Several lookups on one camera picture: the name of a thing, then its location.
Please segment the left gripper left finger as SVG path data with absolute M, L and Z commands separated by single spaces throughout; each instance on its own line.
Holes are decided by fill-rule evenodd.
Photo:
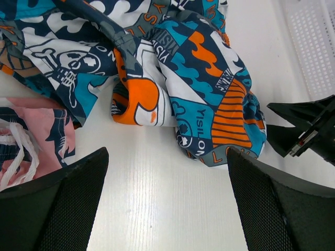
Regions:
M 86 250 L 108 162 L 102 147 L 1 191 L 1 250 Z

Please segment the pink shark print shorts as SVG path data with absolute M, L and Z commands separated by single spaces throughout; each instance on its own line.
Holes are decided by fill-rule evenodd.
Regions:
M 66 109 L 46 98 L 1 98 L 1 190 L 74 160 L 75 129 Z

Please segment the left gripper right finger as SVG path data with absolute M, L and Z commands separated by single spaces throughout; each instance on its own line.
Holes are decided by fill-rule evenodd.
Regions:
M 230 147 L 228 171 L 248 250 L 334 250 L 334 189 Z

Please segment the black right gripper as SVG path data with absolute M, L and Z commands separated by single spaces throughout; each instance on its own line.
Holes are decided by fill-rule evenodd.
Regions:
M 310 102 L 272 102 L 267 107 L 295 126 L 267 125 L 267 141 L 276 153 L 295 157 L 311 149 L 334 166 L 334 95 Z

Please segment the blue orange patterned shorts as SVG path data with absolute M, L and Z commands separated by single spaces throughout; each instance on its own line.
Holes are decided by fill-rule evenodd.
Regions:
M 1 70 L 82 126 L 107 80 L 121 124 L 175 129 L 209 167 L 258 158 L 266 123 L 226 34 L 226 1 L 1 1 Z

